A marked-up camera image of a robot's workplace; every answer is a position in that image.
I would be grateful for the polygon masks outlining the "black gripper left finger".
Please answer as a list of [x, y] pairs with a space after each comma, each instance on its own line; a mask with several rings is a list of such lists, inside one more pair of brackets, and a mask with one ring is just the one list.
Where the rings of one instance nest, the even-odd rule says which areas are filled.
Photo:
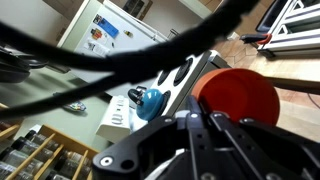
[[160, 116], [93, 158], [93, 180], [144, 180], [168, 161], [168, 179], [212, 176], [205, 164], [212, 151], [200, 103], [187, 98], [181, 117]]

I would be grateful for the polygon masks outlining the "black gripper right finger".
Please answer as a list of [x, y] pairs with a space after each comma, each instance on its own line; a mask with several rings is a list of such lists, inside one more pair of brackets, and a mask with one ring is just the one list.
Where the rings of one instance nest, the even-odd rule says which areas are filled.
[[257, 179], [320, 180], [320, 144], [252, 118], [234, 123], [221, 112], [209, 122], [235, 146]]

